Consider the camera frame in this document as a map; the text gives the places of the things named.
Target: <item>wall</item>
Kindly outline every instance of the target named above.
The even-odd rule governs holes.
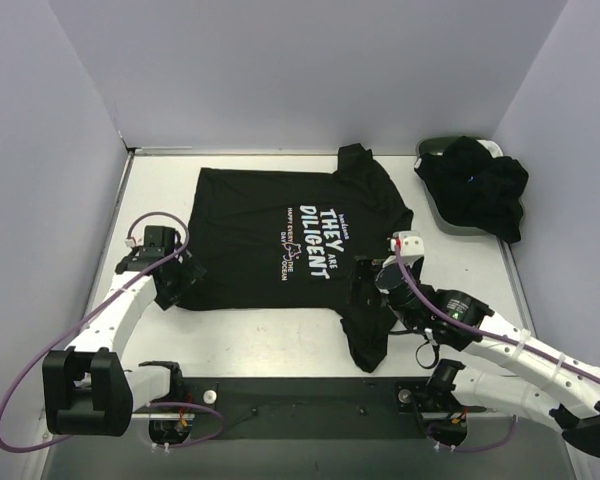
[[[126,151],[48,4],[0,2],[0,398],[85,307]],[[30,445],[39,378],[17,391],[4,437]],[[0,478],[24,457],[0,451]]]
[[[132,146],[490,136],[566,0],[51,0]]]
[[[568,3],[496,140],[530,172],[514,254],[538,335],[600,365],[600,1]]]

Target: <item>purple cable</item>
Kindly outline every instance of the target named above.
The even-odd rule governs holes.
[[[404,261],[400,257],[400,247],[398,245],[396,245],[395,253],[396,253],[396,259],[398,261],[398,267],[400,268],[400,271],[402,272],[404,281],[407,283],[407,285],[409,285],[409,288],[415,294],[415,296],[418,297],[418,300],[420,300],[425,307],[427,307],[432,313],[434,313],[436,315],[436,317],[438,317],[440,320],[442,320],[446,323],[453,325],[454,327],[459,328],[460,330],[464,330],[466,332],[473,333],[474,335],[492,338],[499,342],[513,345],[514,347],[518,346],[518,342],[516,340],[512,340],[511,338],[504,337],[504,336],[498,335],[496,333],[486,332],[484,330],[480,330],[479,328],[471,327],[469,325],[465,325],[464,323],[456,320],[455,318],[450,317],[449,315],[444,313],[442,310],[440,310],[438,307],[436,307],[433,303],[431,303],[429,301],[429,299],[427,297],[424,296],[424,294],[418,288],[418,285],[417,285],[415,279],[413,278],[413,276],[411,275],[409,270],[407,270],[407,267],[405,266]],[[545,360],[553,363],[554,365],[558,365],[558,363],[560,363],[560,360],[558,360],[557,358],[554,358],[551,355],[549,355],[548,353],[543,352],[542,350],[539,350],[536,347],[532,347],[531,345],[524,345],[524,350],[527,350],[535,355],[538,355],[540,358],[544,358]],[[586,378],[587,380],[591,380],[593,383],[600,385],[600,378],[596,377],[595,375],[593,375],[589,372],[585,372],[581,368],[575,367],[568,363],[563,363],[562,368],[564,368],[565,370],[568,370],[572,373],[575,373],[577,375],[581,375],[582,377]]]
[[[431,436],[431,432],[432,432],[433,428],[435,427],[435,425],[436,425],[435,423],[432,423],[427,427],[427,436],[434,442],[437,442],[438,444],[440,444],[440,446],[442,446],[448,450],[453,450],[454,452],[458,452],[458,453],[482,453],[482,452],[488,452],[490,450],[495,450],[496,448],[503,447],[507,443],[509,443],[511,441],[511,439],[513,438],[513,435],[516,433],[516,429],[518,428],[518,417],[516,417],[515,415],[513,416],[512,421],[511,421],[511,428],[509,428],[509,433],[507,433],[506,437],[504,437],[502,440],[499,440],[490,445],[482,445],[479,447],[458,446],[458,447],[453,448],[450,445],[445,445],[444,443],[440,443],[440,442],[438,442],[438,440],[436,440],[435,438],[433,438]]]
[[[184,237],[184,242],[182,242],[182,246],[180,248],[178,248],[177,250],[175,250],[172,254],[167,255],[164,258],[161,258],[157,262],[152,263],[147,268],[142,270],[135,277],[133,277],[131,280],[129,280],[127,283],[125,283],[120,290],[114,292],[109,298],[107,298],[104,302],[102,302],[100,305],[98,305],[96,308],[94,308],[90,313],[88,313],[74,327],[72,327],[70,330],[67,330],[65,333],[59,335],[58,337],[54,338],[51,341],[51,343],[49,343],[49,345],[44,347],[38,354],[36,354],[36,356],[33,357],[31,359],[31,361],[16,376],[16,378],[13,380],[13,382],[11,382],[11,385],[7,389],[6,393],[4,394],[4,397],[2,397],[2,400],[0,401],[0,422],[2,421],[2,416],[4,415],[4,411],[6,410],[9,400],[11,400],[11,397],[13,396],[13,393],[16,391],[16,389],[18,388],[20,383],[22,383],[22,380],[24,379],[24,377],[27,376],[27,374],[33,369],[33,367],[40,360],[42,360],[42,357],[44,357],[47,353],[49,353],[53,349],[53,347],[55,347],[57,344],[59,344],[63,340],[66,340],[71,335],[78,333],[78,331],[80,331],[80,329],[84,325],[86,325],[91,320],[93,320],[95,317],[97,317],[100,313],[102,313],[104,311],[104,309],[106,309],[109,305],[111,305],[113,302],[115,302],[118,299],[118,297],[120,297],[120,295],[122,295],[122,293],[124,293],[125,290],[130,288],[134,283],[136,283],[142,277],[151,273],[154,269],[158,268],[160,265],[164,265],[171,259],[177,258],[178,255],[180,255],[181,253],[183,253],[185,251],[185,249],[187,248],[187,244],[189,243],[189,230],[187,229],[187,225],[182,220],[180,220],[178,217],[176,217],[175,215],[168,213],[168,212],[149,212],[149,213],[145,213],[144,215],[138,217],[129,227],[129,231],[127,233],[127,238],[131,238],[131,233],[133,232],[133,229],[135,228],[136,225],[138,225],[139,222],[141,222],[142,220],[144,220],[147,217],[153,217],[153,216],[162,216],[162,217],[171,218],[172,220],[175,220],[184,229],[185,237]],[[50,440],[48,442],[39,443],[38,445],[32,445],[30,447],[14,447],[12,445],[5,443],[5,441],[0,436],[0,448],[2,450],[10,452],[10,453],[31,453],[31,452],[35,452],[37,450],[42,450],[43,448],[51,447],[52,445],[57,445],[58,443],[63,442],[69,438],[71,438],[71,436],[66,435],[66,436],[60,436],[60,437],[54,438],[53,440]]]
[[[211,415],[215,415],[217,418],[220,419],[220,428],[214,432],[214,433],[210,433],[209,435],[205,435],[203,437],[200,438],[194,438],[192,440],[189,440],[188,442],[183,442],[183,443],[179,443],[179,444],[175,444],[175,445],[169,445],[169,450],[174,449],[174,448],[187,448],[187,447],[193,447],[194,445],[199,445],[202,442],[206,442],[207,440],[211,440],[213,438],[216,438],[218,435],[220,435],[222,432],[224,432],[224,427],[226,425],[226,420],[225,418],[222,416],[222,414],[220,412],[217,412],[216,410],[214,410],[213,408],[209,408],[209,407],[205,407],[204,405],[198,405],[197,403],[186,403],[186,402],[158,402],[158,403],[152,403],[151,404],[152,407],[179,407],[179,408],[190,408],[191,410],[197,410],[199,412],[205,412],[205,413],[210,413]],[[156,445],[159,448],[164,449],[163,445]]]

